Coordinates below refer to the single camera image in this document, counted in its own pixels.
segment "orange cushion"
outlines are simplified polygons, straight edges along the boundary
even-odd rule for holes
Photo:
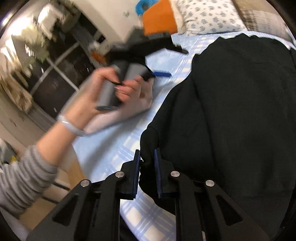
[[[174,14],[169,0],[160,0],[152,5],[142,16],[144,34],[169,32],[177,33]]]

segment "hand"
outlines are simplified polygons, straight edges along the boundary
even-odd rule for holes
[[[145,100],[148,104],[152,103],[152,85],[153,78],[144,81],[141,76],[136,76],[134,80],[125,80],[123,85],[116,86],[116,96],[124,103],[129,103],[133,100]]]
[[[101,68],[93,72],[85,91],[66,111],[65,117],[76,128],[83,129],[86,124],[101,112],[96,110],[96,101],[105,80],[119,83],[114,68]]]

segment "bed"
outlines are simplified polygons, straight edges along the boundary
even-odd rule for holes
[[[170,78],[157,78],[154,81],[154,101],[146,111],[123,123],[111,126],[91,136],[78,138],[73,146],[84,174],[91,182],[105,179],[108,175],[121,169],[124,162],[133,159],[136,149],[140,149],[140,136],[152,121],[169,91],[183,81],[191,71],[191,61],[195,54],[201,53],[218,37],[232,38],[239,34],[267,37],[280,41],[288,49],[293,43],[274,35],[242,31],[224,34],[207,34],[198,36],[172,35],[173,42],[179,43],[189,51],[181,55],[168,50],[160,50],[147,57],[147,65],[152,70],[171,72]],[[120,213],[130,230],[139,240],[175,240],[175,216],[155,205],[153,200],[138,187],[135,200],[121,200]]]

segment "floral pillow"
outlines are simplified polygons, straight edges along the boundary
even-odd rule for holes
[[[247,30],[231,0],[176,0],[188,35]]]

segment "silver bolt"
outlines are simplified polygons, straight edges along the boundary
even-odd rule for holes
[[[178,177],[178,176],[180,176],[180,173],[179,173],[178,171],[172,171],[172,172],[170,173],[170,175],[171,175],[172,177]]]
[[[80,182],[80,185],[83,186],[83,187],[87,187],[89,185],[89,180],[82,180]]]
[[[116,177],[123,177],[124,176],[124,172],[119,171],[119,172],[115,173],[115,176]]]
[[[207,180],[207,181],[205,182],[205,184],[206,184],[208,187],[212,187],[212,186],[215,185],[214,181],[212,181],[212,180]]]

